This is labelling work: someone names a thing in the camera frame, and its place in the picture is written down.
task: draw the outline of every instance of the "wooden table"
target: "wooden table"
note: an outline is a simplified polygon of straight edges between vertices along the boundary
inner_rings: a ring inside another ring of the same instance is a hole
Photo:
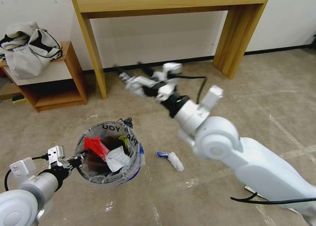
[[[232,79],[268,0],[72,0],[106,99],[103,68],[90,19],[228,10],[213,64]]]

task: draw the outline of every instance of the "trash bag liner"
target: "trash bag liner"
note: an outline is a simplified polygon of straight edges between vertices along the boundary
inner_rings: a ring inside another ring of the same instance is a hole
[[[142,164],[143,147],[137,140],[133,130],[121,122],[102,122],[87,130],[79,139],[75,148],[75,154],[85,150],[85,137],[100,137],[102,143],[113,150],[123,146],[124,152],[130,157],[129,164],[117,172],[111,172],[107,164],[93,151],[88,153],[78,169],[79,173],[88,181],[116,186],[134,178]]]

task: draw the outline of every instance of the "white paper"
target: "white paper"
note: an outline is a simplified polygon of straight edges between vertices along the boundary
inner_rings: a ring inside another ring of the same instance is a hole
[[[120,168],[128,165],[129,161],[130,157],[124,153],[123,146],[110,151],[106,156],[106,163],[112,172],[116,172]]]

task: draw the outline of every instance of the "transparent trash bin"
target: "transparent trash bin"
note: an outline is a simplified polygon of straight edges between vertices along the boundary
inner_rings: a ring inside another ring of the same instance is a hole
[[[102,122],[91,127],[79,139],[75,154],[85,150],[85,137],[91,139],[100,137],[109,150],[113,150],[125,142],[127,146],[123,144],[124,152],[130,157],[127,166],[117,172],[111,172],[107,164],[89,150],[78,171],[90,182],[106,186],[122,184],[134,178],[145,163],[142,144],[136,138],[132,128],[123,122]]]

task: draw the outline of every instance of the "wooden shelf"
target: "wooden shelf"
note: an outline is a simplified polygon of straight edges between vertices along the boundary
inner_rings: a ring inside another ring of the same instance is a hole
[[[62,63],[61,69],[57,69],[56,66],[52,66],[51,69],[46,67],[39,76],[25,82],[15,82],[6,61],[0,62],[2,70],[15,83],[14,85],[19,83],[18,89],[37,112],[87,104],[87,82],[73,46],[70,41],[62,42],[62,46],[62,57],[51,61],[57,65],[56,62]]]
[[[62,93],[46,94],[39,97],[35,107],[50,106],[62,103],[81,101],[82,98],[78,90],[64,91]]]

